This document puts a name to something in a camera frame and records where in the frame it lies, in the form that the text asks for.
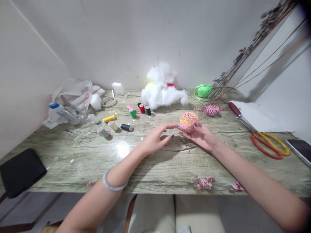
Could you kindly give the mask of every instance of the hand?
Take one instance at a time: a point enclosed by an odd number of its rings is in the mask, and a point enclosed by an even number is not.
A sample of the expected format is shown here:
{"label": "hand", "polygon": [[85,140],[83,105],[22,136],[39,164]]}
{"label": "hand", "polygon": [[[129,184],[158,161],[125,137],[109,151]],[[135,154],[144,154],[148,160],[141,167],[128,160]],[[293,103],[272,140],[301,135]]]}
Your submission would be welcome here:
{"label": "hand", "polygon": [[205,150],[212,152],[221,142],[221,140],[216,137],[207,127],[199,123],[199,125],[194,124],[194,131],[190,133],[179,132],[185,138],[191,139],[200,147]]}
{"label": "hand", "polygon": [[167,144],[174,135],[168,135],[163,140],[160,140],[160,136],[163,132],[166,132],[166,129],[174,129],[178,128],[178,125],[176,124],[163,124],[160,125],[153,130],[150,131],[150,133],[147,135],[147,137],[141,142],[140,145],[138,145],[139,149],[142,150],[145,156],[156,152],[157,150],[161,149],[165,144]]}

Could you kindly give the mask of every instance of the bracelet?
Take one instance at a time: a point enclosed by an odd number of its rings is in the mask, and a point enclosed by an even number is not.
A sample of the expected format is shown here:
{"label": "bracelet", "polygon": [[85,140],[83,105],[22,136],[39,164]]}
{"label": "bracelet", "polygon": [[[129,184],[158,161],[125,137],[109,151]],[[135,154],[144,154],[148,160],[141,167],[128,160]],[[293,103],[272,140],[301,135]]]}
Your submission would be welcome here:
{"label": "bracelet", "polygon": [[[112,100],[112,102],[109,103],[109,104],[107,104],[107,105],[104,105],[104,104],[105,104],[107,101],[109,101],[109,100]],[[104,99],[101,101],[101,105],[102,105],[103,107],[111,107],[111,106],[113,106],[116,102],[117,102],[117,100],[116,100],[113,96],[109,96],[109,97],[104,98]]]}
{"label": "bracelet", "polygon": [[104,173],[104,175],[103,175],[103,183],[104,183],[104,185],[106,186],[106,188],[109,189],[110,191],[114,191],[114,192],[120,191],[120,190],[124,189],[124,188],[127,186],[128,182],[126,182],[124,185],[122,185],[122,186],[120,186],[120,187],[112,187],[112,186],[110,186],[110,185],[108,184],[108,182],[107,182],[107,174],[108,174],[108,172],[109,172],[110,170],[111,170],[111,168],[108,169],[108,170]]}

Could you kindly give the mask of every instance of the red scissors handle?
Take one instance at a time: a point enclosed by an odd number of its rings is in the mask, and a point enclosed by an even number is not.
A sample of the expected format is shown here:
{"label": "red scissors handle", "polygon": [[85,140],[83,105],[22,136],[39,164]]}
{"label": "red scissors handle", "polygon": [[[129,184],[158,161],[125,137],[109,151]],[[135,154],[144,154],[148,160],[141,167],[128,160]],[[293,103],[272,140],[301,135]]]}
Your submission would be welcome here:
{"label": "red scissors handle", "polygon": [[[273,150],[273,151],[277,154],[277,156],[274,156],[274,155],[268,153],[267,151],[265,151],[265,150],[257,143],[256,139],[257,139],[258,141],[260,141],[262,144],[264,144],[265,146],[267,146],[268,148],[270,148],[271,150]],[[265,154],[268,155],[269,157],[271,157],[271,158],[273,158],[273,159],[283,159],[283,155],[282,155],[279,151],[277,151],[275,148],[273,148],[272,146],[270,146],[270,144],[266,143],[264,140],[262,140],[260,137],[258,137],[258,135],[257,135],[256,133],[252,133],[252,140],[253,140],[255,146],[256,146],[259,150],[261,150],[261,152],[265,153]]]}

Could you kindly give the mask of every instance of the black wallet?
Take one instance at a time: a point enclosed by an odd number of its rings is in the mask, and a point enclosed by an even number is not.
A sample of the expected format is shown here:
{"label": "black wallet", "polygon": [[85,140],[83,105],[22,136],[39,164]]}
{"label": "black wallet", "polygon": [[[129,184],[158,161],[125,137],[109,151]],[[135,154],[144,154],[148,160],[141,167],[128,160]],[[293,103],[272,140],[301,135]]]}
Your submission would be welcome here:
{"label": "black wallet", "polygon": [[0,166],[8,198],[27,190],[46,174],[46,168],[34,149],[27,149]]}

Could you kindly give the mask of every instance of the pink flower scrap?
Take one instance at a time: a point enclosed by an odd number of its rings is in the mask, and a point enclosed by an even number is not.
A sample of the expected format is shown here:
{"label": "pink flower scrap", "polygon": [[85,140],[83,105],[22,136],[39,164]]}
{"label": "pink flower scrap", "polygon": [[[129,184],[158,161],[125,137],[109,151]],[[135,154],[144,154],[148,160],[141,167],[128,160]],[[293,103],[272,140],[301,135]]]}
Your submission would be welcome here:
{"label": "pink flower scrap", "polygon": [[200,179],[198,175],[194,177],[194,179],[191,180],[191,183],[193,186],[198,190],[201,191],[202,188],[205,188],[206,190],[212,189],[212,182],[215,181],[215,177],[210,178],[203,178]]}
{"label": "pink flower scrap", "polygon": [[95,181],[90,181],[86,186],[87,187],[92,186],[94,183],[95,183]]}
{"label": "pink flower scrap", "polygon": [[233,192],[234,191],[237,191],[237,192],[245,191],[244,187],[238,181],[236,181],[236,184],[230,184],[229,190]]}

